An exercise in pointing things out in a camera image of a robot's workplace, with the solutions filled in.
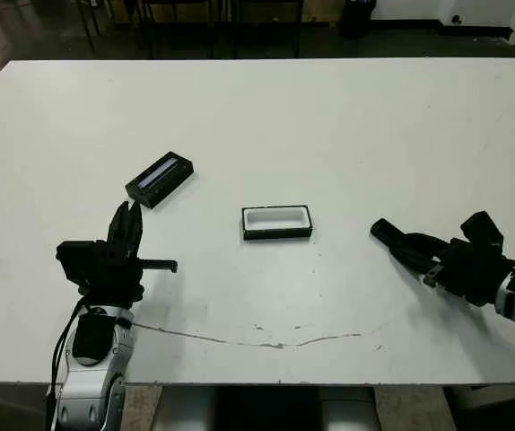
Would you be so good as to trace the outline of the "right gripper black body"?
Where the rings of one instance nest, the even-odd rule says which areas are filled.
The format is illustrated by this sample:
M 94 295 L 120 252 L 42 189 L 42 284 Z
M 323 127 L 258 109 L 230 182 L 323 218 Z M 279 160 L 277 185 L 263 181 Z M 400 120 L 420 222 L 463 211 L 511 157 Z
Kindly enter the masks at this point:
M 475 306 L 494 304 L 499 287 L 511 273 L 500 242 L 453 238 L 437 258 L 437 263 L 423 276 L 423 282 L 429 287 L 442 287 Z

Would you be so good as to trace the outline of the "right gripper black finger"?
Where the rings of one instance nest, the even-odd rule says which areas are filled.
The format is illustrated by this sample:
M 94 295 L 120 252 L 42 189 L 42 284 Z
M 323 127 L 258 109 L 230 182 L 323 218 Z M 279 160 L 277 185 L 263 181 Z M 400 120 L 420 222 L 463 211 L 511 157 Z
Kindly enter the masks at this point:
M 392 246 L 388 250 L 401 266 L 417 276 L 424 276 L 433 269 L 433 259 L 420 251 L 405 246 Z
M 447 241 L 426 233 L 401 233 L 395 245 L 395 257 L 399 261 L 440 261 L 449 246 Z

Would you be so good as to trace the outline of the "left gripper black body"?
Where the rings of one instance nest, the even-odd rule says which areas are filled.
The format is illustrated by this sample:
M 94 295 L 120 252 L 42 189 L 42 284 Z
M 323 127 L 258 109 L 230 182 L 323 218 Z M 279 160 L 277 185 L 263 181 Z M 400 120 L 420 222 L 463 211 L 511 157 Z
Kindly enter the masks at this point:
M 145 270 L 178 272 L 173 259 L 141 259 L 138 245 L 94 242 L 83 264 L 80 294 L 88 303 L 132 306 L 143 299 L 141 284 Z

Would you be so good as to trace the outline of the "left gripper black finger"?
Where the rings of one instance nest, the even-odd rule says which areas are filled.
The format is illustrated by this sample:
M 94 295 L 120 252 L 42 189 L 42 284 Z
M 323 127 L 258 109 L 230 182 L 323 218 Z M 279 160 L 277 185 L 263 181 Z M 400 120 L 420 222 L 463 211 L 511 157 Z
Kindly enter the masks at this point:
M 143 235 L 142 209 L 134 202 L 128 212 L 127 247 L 130 252 L 138 252 Z
M 127 218 L 129 204 L 123 201 L 117 208 L 109 224 L 107 243 L 111 247 L 116 247 L 122 251 L 127 250 Z

